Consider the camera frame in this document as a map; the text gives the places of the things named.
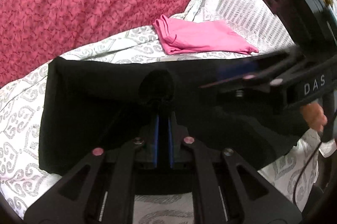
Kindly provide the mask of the right hand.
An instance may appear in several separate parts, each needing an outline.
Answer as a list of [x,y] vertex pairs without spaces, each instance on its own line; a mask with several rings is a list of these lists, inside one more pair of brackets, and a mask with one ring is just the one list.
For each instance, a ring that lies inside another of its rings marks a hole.
[[327,117],[324,114],[323,107],[317,102],[302,106],[300,112],[310,129],[322,133],[327,125]]

